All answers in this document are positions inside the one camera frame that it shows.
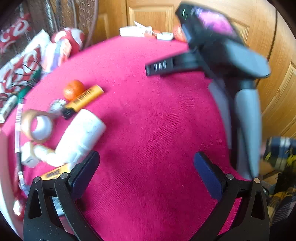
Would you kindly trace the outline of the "small white medicine box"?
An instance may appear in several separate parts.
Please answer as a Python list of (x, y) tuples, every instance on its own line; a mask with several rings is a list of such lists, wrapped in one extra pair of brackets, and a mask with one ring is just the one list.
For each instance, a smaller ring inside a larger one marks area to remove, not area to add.
[(40, 159), (34, 153), (35, 145), (33, 142), (26, 142), (21, 147), (21, 164), (28, 167), (34, 168), (40, 162)]

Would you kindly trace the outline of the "brown packing tape roll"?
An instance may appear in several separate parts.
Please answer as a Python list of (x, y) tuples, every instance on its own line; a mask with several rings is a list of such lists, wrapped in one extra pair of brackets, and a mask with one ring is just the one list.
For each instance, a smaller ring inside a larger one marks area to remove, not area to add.
[(52, 113), (27, 109), (21, 115), (21, 131), (29, 141), (43, 144), (51, 137), (54, 118)]

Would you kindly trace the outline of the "orange tangerine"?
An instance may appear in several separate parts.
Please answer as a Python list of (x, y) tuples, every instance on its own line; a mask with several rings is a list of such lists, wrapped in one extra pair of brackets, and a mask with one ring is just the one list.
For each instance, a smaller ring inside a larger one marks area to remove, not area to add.
[(84, 84), (79, 80), (72, 80), (63, 89), (63, 96), (67, 101), (74, 100), (85, 90)]

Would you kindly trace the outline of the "red apple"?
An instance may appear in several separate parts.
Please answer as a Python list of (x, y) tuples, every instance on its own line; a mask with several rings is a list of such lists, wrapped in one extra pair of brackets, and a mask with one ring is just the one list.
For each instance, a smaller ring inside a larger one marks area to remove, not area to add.
[(185, 34), (181, 28), (181, 25), (175, 25), (175, 27), (173, 28), (173, 35), (174, 35), (174, 39), (180, 42), (187, 42), (187, 39), (185, 37)]

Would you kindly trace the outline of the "white stapler box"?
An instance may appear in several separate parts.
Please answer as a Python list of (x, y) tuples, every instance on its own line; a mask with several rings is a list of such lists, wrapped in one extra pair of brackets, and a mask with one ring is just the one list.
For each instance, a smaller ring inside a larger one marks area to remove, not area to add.
[(152, 37), (152, 27), (146, 27), (136, 21), (134, 26), (126, 26), (119, 29), (121, 37)]

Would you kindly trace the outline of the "red table cloth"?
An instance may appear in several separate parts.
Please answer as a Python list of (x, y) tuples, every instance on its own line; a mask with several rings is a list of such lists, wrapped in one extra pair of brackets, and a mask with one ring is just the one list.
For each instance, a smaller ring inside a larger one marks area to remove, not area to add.
[(147, 63), (187, 49), (179, 41), (112, 38), (74, 55), (26, 97), (25, 109), (46, 110), (71, 80), (104, 90), (86, 106), (106, 131), (79, 202), (104, 240), (189, 240), (216, 205), (194, 167), (198, 151), (238, 176), (210, 80), (201, 72), (145, 74)]

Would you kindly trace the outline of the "white power strip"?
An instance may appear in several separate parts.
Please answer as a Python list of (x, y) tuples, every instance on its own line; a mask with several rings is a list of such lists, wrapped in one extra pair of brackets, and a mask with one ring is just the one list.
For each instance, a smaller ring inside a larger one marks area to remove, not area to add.
[(18, 96), (12, 95), (4, 104), (0, 112), (0, 122), (5, 123), (7, 117), (18, 103)]

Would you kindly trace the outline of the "red round cushion right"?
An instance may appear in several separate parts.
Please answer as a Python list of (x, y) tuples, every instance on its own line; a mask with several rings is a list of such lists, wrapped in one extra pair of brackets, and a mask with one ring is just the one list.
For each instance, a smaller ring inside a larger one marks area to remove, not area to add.
[(83, 48), (83, 43), (85, 40), (85, 34), (83, 31), (77, 28), (64, 28), (59, 32), (56, 32), (52, 37), (51, 41), (53, 43), (59, 42), (60, 40), (67, 39), (71, 45), (70, 56), (79, 53)]

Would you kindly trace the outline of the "green cushion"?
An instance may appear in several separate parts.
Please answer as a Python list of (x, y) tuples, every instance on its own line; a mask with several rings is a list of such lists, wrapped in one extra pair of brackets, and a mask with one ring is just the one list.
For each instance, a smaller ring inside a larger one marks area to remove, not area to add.
[(18, 99), (25, 98), (27, 93), (39, 83), (39, 81), (41, 80), (41, 73), (41, 68), (33, 73), (28, 81), (28, 84), (18, 93)]

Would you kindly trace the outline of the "red white cushion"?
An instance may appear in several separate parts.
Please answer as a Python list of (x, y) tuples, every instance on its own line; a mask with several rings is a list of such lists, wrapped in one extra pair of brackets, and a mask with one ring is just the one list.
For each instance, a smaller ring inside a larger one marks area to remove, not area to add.
[(19, 54), (1, 68), (1, 94), (17, 92), (27, 85), (31, 76), (39, 69), (41, 46), (25, 54)]

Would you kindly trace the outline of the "wicker egg chair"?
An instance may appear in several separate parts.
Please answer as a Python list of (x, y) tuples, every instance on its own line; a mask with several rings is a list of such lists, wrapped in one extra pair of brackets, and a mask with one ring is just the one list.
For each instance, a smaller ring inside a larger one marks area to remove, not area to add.
[(99, 1), (23, 1), (25, 13), (31, 15), (34, 34), (45, 30), (49, 35), (65, 27), (77, 28), (85, 33), (83, 48), (92, 43), (99, 14)]

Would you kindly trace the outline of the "small red white pillow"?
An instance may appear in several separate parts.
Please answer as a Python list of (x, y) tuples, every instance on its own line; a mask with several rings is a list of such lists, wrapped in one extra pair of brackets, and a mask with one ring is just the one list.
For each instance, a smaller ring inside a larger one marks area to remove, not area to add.
[(4, 54), (10, 45), (32, 29), (30, 20), (30, 13), (26, 13), (23, 17), (19, 17), (7, 30), (1, 33), (1, 54)]

